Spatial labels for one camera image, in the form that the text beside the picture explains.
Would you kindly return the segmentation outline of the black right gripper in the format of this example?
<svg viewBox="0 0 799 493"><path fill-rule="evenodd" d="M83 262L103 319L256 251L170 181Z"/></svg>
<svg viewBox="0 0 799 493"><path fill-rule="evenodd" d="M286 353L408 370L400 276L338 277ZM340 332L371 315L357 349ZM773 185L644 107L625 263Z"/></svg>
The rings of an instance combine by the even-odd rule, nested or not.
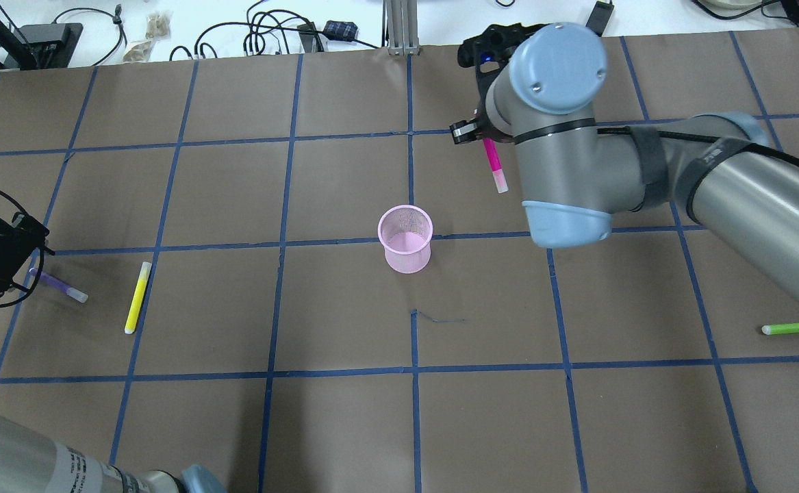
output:
<svg viewBox="0 0 799 493"><path fill-rule="evenodd" d="M487 102L487 94L497 77L508 66L515 50L543 27L543 24L490 25L482 34L463 41L457 50L457 62L462 68L474 69L479 102L473 118L450 125L453 144L465 144L484 138L499 143L512 142L511 125L498 114L494 102Z"/></svg>

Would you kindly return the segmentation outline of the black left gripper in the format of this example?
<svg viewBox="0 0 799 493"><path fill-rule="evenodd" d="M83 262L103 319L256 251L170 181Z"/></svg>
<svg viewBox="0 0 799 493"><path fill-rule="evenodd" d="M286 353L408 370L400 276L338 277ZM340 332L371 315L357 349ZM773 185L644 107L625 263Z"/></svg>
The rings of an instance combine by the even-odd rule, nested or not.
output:
<svg viewBox="0 0 799 493"><path fill-rule="evenodd" d="M12 224L0 218L0 298L11 288L18 288L26 299L35 290L42 274L45 255L54 251L47 247L51 231L33 216L17 212ZM29 261L31 253L39 250L39 265L29 288L15 283L17 272Z"/></svg>

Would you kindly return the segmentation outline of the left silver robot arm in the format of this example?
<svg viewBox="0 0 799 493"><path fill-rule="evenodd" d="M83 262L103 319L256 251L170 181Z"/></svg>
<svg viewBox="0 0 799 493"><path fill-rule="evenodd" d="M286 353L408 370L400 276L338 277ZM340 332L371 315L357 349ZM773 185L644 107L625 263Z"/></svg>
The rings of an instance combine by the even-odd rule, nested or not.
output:
<svg viewBox="0 0 799 493"><path fill-rule="evenodd" d="M48 229L19 208L11 222L0 218L0 297L24 296L31 288L15 277L33 252L44 257ZM0 492L223 492L207 468L192 465L178 475L150 470L135 475L84 455L0 416Z"/></svg>

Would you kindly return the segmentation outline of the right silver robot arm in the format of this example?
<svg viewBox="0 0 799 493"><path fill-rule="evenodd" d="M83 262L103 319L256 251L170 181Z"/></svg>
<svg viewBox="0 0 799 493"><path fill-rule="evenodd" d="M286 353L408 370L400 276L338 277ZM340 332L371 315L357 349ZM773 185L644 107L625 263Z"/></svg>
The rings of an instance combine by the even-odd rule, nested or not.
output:
<svg viewBox="0 0 799 493"><path fill-rule="evenodd" d="M584 25L490 25L463 41L479 93L455 144L512 144L522 208L541 249L611 234L613 216L673 202L799 302L799 158L773 149L743 112L602 126L594 97L608 53Z"/></svg>

